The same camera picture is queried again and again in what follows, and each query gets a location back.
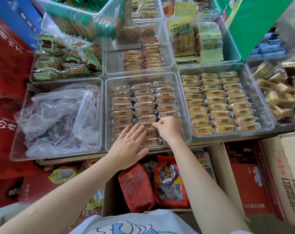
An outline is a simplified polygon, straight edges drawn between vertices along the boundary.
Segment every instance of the finger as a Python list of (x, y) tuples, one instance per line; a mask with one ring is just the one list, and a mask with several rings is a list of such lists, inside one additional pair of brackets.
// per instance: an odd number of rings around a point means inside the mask
[(142, 144), (142, 142), (143, 142), (143, 140), (144, 140), (146, 134), (147, 134), (147, 132), (146, 132), (146, 130), (145, 130), (145, 131), (143, 131), (143, 132), (138, 136), (138, 138), (135, 140), (135, 142), (137, 143), (138, 147)]
[(122, 130), (119, 137), (117, 139), (122, 139), (125, 137), (126, 133), (128, 132), (129, 127), (127, 126), (125, 129)]
[(125, 137), (129, 138), (139, 128), (139, 126), (139, 124), (135, 124)]
[(138, 136), (141, 134), (141, 132), (144, 130), (144, 125), (141, 125), (130, 137), (133, 140), (136, 140), (136, 138), (138, 138)]
[(137, 152), (137, 154), (135, 155), (136, 158), (138, 159), (137, 161), (139, 161), (141, 158), (147, 155), (148, 151), (149, 151), (149, 148), (144, 148), (141, 151)]

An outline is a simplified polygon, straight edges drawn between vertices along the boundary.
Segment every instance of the red snack bag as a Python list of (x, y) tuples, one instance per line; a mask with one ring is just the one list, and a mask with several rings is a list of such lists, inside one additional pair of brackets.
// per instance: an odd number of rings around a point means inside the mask
[(154, 169), (155, 201), (162, 208), (189, 208), (187, 192), (175, 157), (157, 155)]
[(144, 166), (136, 163), (118, 176), (130, 212), (150, 210), (155, 204), (150, 178)]

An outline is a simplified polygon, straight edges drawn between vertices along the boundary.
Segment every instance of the red packaging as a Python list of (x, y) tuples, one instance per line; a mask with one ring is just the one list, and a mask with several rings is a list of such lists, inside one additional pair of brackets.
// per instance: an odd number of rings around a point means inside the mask
[(0, 19), (0, 107), (19, 110), (25, 96), (34, 54)]
[(189, 208), (185, 190), (175, 157), (157, 155), (154, 169), (155, 201), (162, 208)]
[(13, 162), (10, 160), (9, 155), (16, 128), (13, 113), (0, 109), (0, 179), (45, 173), (32, 161)]
[(118, 180), (130, 212), (147, 211), (153, 207), (155, 198), (144, 166), (136, 163), (120, 173)]

